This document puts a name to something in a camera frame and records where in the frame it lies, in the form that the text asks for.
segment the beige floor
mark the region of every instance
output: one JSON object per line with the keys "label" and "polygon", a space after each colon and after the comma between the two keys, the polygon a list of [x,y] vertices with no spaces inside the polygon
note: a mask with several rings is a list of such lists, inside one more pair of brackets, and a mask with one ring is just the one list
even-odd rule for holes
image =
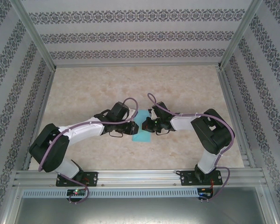
{"label": "beige floor", "polygon": [[[127,97],[137,99],[140,109],[148,109],[152,106],[148,92],[171,111],[195,113],[213,108],[231,125],[214,66],[58,68],[41,130],[48,123],[82,122]],[[178,131],[152,134],[150,143],[133,142],[131,136],[93,137],[69,147],[66,157],[82,169],[178,169],[194,168],[202,153],[194,131]],[[244,167],[237,142],[219,165]],[[30,169],[37,167],[32,160]]]}

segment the robotic arm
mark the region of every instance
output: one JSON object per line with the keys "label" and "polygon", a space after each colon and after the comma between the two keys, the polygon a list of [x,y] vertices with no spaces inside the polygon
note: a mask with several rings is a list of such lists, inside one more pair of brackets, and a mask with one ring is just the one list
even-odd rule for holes
{"label": "robotic arm", "polygon": [[[82,123],[61,127],[48,124],[33,142],[29,152],[46,172],[56,171],[79,182],[83,178],[83,170],[74,161],[64,157],[67,148],[86,138],[100,136],[112,131],[122,135],[136,134],[139,127],[133,121],[114,124],[114,122],[129,120],[132,116],[135,116],[135,112],[135,110],[129,109],[125,104],[117,102],[111,110],[105,110],[96,114]],[[63,134],[51,145],[54,139],[61,133]],[[50,145],[50,151],[46,158],[44,158]]]}
{"label": "robotic arm", "polygon": [[[163,102],[159,102],[157,105],[167,110]],[[203,183],[207,176],[216,169],[216,162],[220,154],[231,143],[230,131],[218,120],[204,116],[175,116],[160,107],[155,105],[149,109],[151,118],[147,117],[142,124],[142,129],[151,133],[156,132],[157,135],[160,135],[163,128],[168,130],[167,133],[194,130],[205,149],[202,158],[195,166],[195,177],[200,183]],[[208,109],[204,114],[214,116],[224,122],[214,109]]]}

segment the black mounting plate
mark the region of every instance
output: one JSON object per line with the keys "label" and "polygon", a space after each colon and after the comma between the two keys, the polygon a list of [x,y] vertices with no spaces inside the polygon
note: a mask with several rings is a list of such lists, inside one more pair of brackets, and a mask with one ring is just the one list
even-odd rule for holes
{"label": "black mounting plate", "polygon": [[[98,182],[98,172],[84,172],[81,183],[85,184],[87,187],[96,187]],[[57,187],[81,187],[81,185],[76,184],[72,181],[65,179],[58,174],[56,180]]]}
{"label": "black mounting plate", "polygon": [[213,185],[222,185],[222,176],[219,170],[214,170],[211,173],[206,175],[205,180],[200,183],[199,180],[195,177],[194,170],[184,170],[177,171],[177,175],[181,177],[182,186],[202,186],[202,185],[211,185],[211,180],[213,180]]}

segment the wallpaper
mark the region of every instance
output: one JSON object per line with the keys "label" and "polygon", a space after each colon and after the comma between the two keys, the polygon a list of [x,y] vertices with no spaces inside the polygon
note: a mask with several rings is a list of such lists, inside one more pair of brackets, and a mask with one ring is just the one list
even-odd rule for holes
{"label": "wallpaper", "polygon": [[280,216],[280,0],[262,2],[225,72]]}
{"label": "wallpaper", "polygon": [[0,209],[12,171],[23,167],[51,76],[10,2],[0,0]]}
{"label": "wallpaper", "polygon": [[251,0],[24,0],[56,65],[218,63]]}

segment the blue object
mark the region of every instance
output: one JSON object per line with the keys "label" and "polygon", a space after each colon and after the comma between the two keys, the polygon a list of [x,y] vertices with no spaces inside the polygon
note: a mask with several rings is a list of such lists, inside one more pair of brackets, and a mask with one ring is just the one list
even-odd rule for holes
{"label": "blue object", "polygon": [[139,130],[137,134],[133,135],[133,141],[150,142],[151,133],[142,130],[142,123],[146,120],[147,117],[150,117],[148,110],[138,110],[134,121],[139,126]]}

